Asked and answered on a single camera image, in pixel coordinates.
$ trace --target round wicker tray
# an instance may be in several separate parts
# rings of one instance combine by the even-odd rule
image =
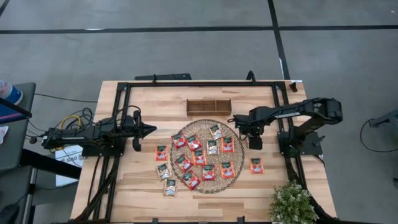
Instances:
[[[217,146],[220,151],[219,155],[207,155],[207,141],[208,140],[213,140],[213,136],[210,133],[210,127],[220,124],[221,129],[223,130],[223,134],[225,137],[234,137],[234,152],[221,152],[221,139],[217,140]],[[243,168],[243,160],[244,160],[244,151],[243,151],[243,145],[241,140],[239,139],[238,135],[227,125],[220,123],[218,121],[212,120],[212,119],[200,119],[198,121],[194,121],[188,125],[186,125],[184,128],[180,130],[180,133],[182,133],[186,138],[189,136],[192,136],[196,134],[202,144],[202,148],[205,151],[206,159],[207,159],[207,164],[214,164],[215,165],[215,171],[216,171],[216,179],[215,180],[207,180],[207,181],[202,181],[196,188],[195,190],[201,193],[205,194],[212,194],[212,193],[217,193],[222,190],[227,189],[239,176],[242,168]],[[189,149],[188,146],[185,146],[180,149],[176,149],[174,144],[172,144],[172,148],[170,150],[170,163],[172,166],[172,169],[174,171],[175,176],[181,180],[183,176],[183,172],[181,168],[179,168],[178,165],[176,165],[175,161],[179,156],[182,154],[187,155],[191,161],[193,161],[193,156],[192,152]],[[220,171],[220,164],[222,162],[229,162],[232,161],[234,164],[234,169],[235,169],[235,178],[228,178],[228,179],[223,179],[221,176],[221,171]],[[193,173],[201,178],[201,166],[193,166],[190,170],[193,171]]]

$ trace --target green plant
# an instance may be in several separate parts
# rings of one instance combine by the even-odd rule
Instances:
[[[270,216],[273,222],[284,224],[313,223],[318,219],[310,204],[310,193],[296,182],[274,187]]]

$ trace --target snack packet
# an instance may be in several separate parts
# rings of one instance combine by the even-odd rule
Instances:
[[[187,157],[187,155],[182,154],[176,161],[176,165],[178,165],[183,172],[186,172],[193,166],[192,161]]]
[[[155,148],[155,161],[167,161],[168,146],[156,146]]]
[[[177,196],[177,182],[175,180],[167,179],[164,185],[163,196]]]
[[[172,140],[177,149],[187,145],[187,140],[180,133],[173,135]]]
[[[218,155],[218,146],[216,140],[207,141],[207,154],[208,155]]]
[[[262,166],[261,158],[250,159],[250,173],[251,174],[264,173],[264,167]]]
[[[193,136],[189,137],[187,139],[188,141],[188,146],[191,149],[191,151],[195,151],[199,148],[201,148],[201,143],[198,139],[198,136],[196,134],[194,134]]]
[[[200,179],[197,176],[195,176],[195,174],[192,172],[192,170],[190,170],[186,174],[184,174],[184,176],[182,177],[182,180],[191,190],[195,189],[195,187],[198,184],[200,184]]]
[[[160,181],[168,179],[172,176],[172,172],[170,171],[167,164],[162,164],[156,167],[157,175],[159,176]]]
[[[193,157],[193,165],[205,165],[206,162],[206,156],[203,153],[202,149],[198,149],[195,152],[192,152],[192,157]]]
[[[214,140],[217,140],[223,137],[223,130],[221,130],[220,124],[216,124],[210,128],[211,135],[213,136]]]
[[[223,137],[221,139],[221,150],[223,152],[234,152],[234,138]]]
[[[214,165],[204,165],[201,170],[201,179],[202,180],[215,180],[216,179],[216,171]]]
[[[224,179],[235,177],[234,164],[232,162],[222,162],[220,164],[221,176]]]

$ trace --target floor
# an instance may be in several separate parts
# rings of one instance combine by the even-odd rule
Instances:
[[[319,130],[326,135],[322,147],[338,217],[396,223],[398,152],[365,150],[359,130],[367,119],[397,109],[398,2],[275,0],[276,17],[269,3],[0,0],[0,77],[36,82],[38,93],[84,100],[96,100],[103,80],[154,73],[232,80],[253,70],[257,79],[303,80],[309,98],[343,104],[344,121]],[[209,28],[214,26],[233,28]],[[85,106],[96,105],[36,96],[32,121],[45,129]],[[386,125],[366,128],[364,139],[381,151],[397,147]],[[39,145],[25,147],[48,154]],[[43,186],[54,185],[53,175],[40,176]],[[48,203],[37,207],[34,222],[67,221],[75,189],[42,195]]]

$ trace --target butcher block tabletop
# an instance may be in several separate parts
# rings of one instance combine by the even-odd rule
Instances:
[[[118,81],[103,82],[95,121],[112,116],[117,85]],[[294,93],[287,88],[289,103],[307,99],[303,83],[298,82],[297,89]],[[282,94],[278,92],[280,104],[283,105]],[[123,107],[123,99],[122,96],[119,108]],[[232,113],[230,116],[187,116],[187,99],[231,99]],[[164,162],[155,161],[154,157],[157,145],[171,148],[171,135],[198,119],[217,120],[239,133],[234,123],[227,123],[227,119],[233,114],[248,114],[257,106],[274,107],[271,87],[134,87],[131,89],[129,105],[140,107],[142,121],[157,126],[157,130],[140,140],[141,152],[132,148],[132,139],[126,141],[124,155],[119,163],[111,222],[151,222],[153,218],[158,218],[160,222],[233,222],[241,216],[245,216],[247,222],[270,221],[269,206],[274,186],[284,185],[288,180],[284,158],[279,153],[276,121],[264,128],[262,150],[248,149],[246,142],[243,142],[244,165],[239,177],[232,186],[215,194],[191,191],[178,180],[178,197],[164,197],[164,182],[159,181],[155,171],[155,166]],[[127,114],[133,111],[134,108],[129,108]],[[305,116],[294,117],[294,125],[299,126],[307,119]],[[263,160],[264,174],[250,173],[249,158],[257,157]],[[77,217],[87,206],[96,160],[96,157],[88,157],[84,161],[71,218]],[[101,158],[91,198],[98,189],[102,162]],[[314,156],[302,156],[302,162],[310,193],[329,215],[335,217],[323,164]],[[107,197],[107,194],[103,197],[99,218],[104,218]]]

